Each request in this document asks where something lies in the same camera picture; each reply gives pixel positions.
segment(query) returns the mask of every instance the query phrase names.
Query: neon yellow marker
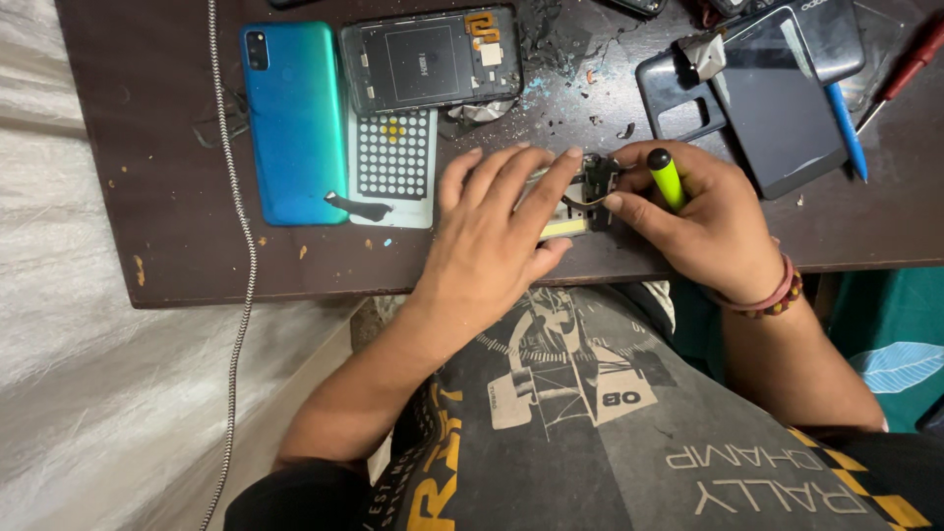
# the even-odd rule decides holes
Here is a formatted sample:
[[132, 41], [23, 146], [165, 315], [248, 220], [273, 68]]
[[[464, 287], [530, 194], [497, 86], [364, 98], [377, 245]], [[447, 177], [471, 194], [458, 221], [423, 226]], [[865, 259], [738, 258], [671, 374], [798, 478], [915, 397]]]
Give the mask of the neon yellow marker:
[[675, 161], [672, 160], [672, 156], [661, 147], [656, 147], [649, 152], [649, 156], [646, 158], [646, 166], [649, 167], [649, 172], [652, 174], [652, 178], [655, 179], [656, 185], [659, 186], [659, 191], [666, 198], [668, 206], [672, 207], [675, 212], [681, 210], [688, 203], [688, 200], [685, 199], [682, 181], [679, 180], [679, 172], [675, 169]]

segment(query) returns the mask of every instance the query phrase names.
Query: rear camera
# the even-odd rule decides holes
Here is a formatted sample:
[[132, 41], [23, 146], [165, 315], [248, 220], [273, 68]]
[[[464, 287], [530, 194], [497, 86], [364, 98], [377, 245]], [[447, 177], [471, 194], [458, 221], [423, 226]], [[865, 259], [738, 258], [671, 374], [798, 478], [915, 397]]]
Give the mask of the rear camera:
[[265, 34], [261, 31], [246, 32], [245, 50], [249, 58], [249, 68], [253, 70], [269, 68], [269, 50], [265, 43]]

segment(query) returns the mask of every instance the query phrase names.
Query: person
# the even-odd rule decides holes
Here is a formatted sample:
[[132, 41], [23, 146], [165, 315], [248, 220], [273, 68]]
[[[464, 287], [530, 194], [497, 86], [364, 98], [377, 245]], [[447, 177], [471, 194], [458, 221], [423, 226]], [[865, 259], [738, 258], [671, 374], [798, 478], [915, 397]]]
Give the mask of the person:
[[[655, 147], [690, 197], [678, 215], [646, 197]], [[745, 310], [799, 290], [745, 174], [675, 142], [614, 157], [627, 170], [606, 208], [725, 306], [737, 394], [672, 351], [670, 319], [641, 284], [529, 289], [579, 259], [567, 239], [538, 245], [579, 148], [473, 149], [441, 177], [415, 290], [304, 402], [275, 471], [229, 506], [226, 530], [942, 525], [944, 445], [883, 432], [805, 299]], [[371, 486], [365, 460], [391, 430]]]

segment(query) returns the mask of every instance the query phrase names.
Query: bracelet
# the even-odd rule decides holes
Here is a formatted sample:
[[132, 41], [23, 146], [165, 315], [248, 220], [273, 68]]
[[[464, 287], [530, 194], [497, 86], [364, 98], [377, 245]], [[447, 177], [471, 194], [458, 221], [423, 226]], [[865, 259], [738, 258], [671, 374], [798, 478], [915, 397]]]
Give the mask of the bracelet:
[[759, 319], [763, 316], [774, 317], [782, 314], [800, 298], [803, 289], [803, 278], [800, 276], [800, 272], [793, 267], [790, 258], [783, 253], [781, 253], [781, 256], [784, 257], [784, 279], [777, 286], [773, 295], [765, 300], [756, 304], [738, 304], [731, 302], [714, 290], [708, 290], [709, 299], [744, 317]]

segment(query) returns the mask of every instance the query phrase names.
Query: white cable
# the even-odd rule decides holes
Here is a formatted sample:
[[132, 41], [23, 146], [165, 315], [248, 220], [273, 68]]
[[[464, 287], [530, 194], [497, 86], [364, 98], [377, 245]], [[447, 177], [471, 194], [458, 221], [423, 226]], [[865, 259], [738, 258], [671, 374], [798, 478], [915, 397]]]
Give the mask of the white cable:
[[210, 500], [210, 506], [207, 507], [207, 514], [203, 517], [200, 524], [200, 531], [206, 531], [210, 525], [210, 519], [216, 510], [216, 505], [220, 502], [220, 495], [223, 494], [223, 487], [227, 483], [227, 474], [229, 473], [229, 459], [233, 451], [233, 435], [236, 432], [236, 367], [239, 364], [239, 353], [243, 348], [243, 338], [245, 329], [249, 326], [249, 314], [252, 312], [252, 294], [256, 289], [256, 270], [258, 264], [256, 261], [256, 246], [252, 238], [252, 230], [249, 228], [249, 220], [245, 216], [243, 208], [243, 195], [240, 193], [239, 178], [236, 177], [236, 165], [233, 163], [232, 149], [229, 147], [229, 128], [227, 127], [226, 102], [223, 98], [223, 78], [220, 74], [220, 57], [216, 49], [216, 0], [208, 0], [209, 22], [210, 22], [210, 63], [213, 74], [213, 91], [216, 95], [216, 113], [220, 122], [220, 142], [223, 146], [223, 155], [227, 159], [227, 171], [229, 172], [229, 187], [232, 188], [233, 204], [236, 207], [236, 215], [239, 216], [239, 224], [243, 228], [245, 243], [249, 247], [249, 282], [245, 288], [245, 305], [243, 306], [243, 320], [239, 324], [239, 332], [236, 333], [236, 342], [233, 344], [233, 352], [229, 358], [229, 385], [228, 385], [228, 411], [227, 411], [227, 433], [226, 442], [223, 450], [223, 466], [220, 469], [220, 477], [216, 481], [216, 490], [213, 491], [213, 498]]

